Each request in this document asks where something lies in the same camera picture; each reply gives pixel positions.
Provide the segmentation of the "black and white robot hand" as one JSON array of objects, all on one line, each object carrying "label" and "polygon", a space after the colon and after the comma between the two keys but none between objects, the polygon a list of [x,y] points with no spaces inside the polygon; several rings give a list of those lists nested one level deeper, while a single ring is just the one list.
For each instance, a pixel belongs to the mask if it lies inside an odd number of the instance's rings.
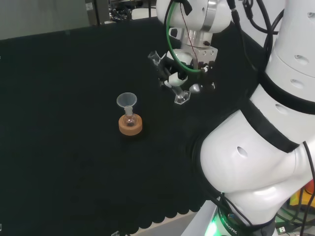
[{"label": "black and white robot hand", "polygon": [[197,62],[190,54],[180,49],[174,49],[173,53],[181,61],[181,65],[173,59],[170,51],[156,63],[162,86],[170,89],[182,89],[186,86],[186,90],[192,94],[214,92],[218,88],[216,81],[211,78],[212,61]]}]

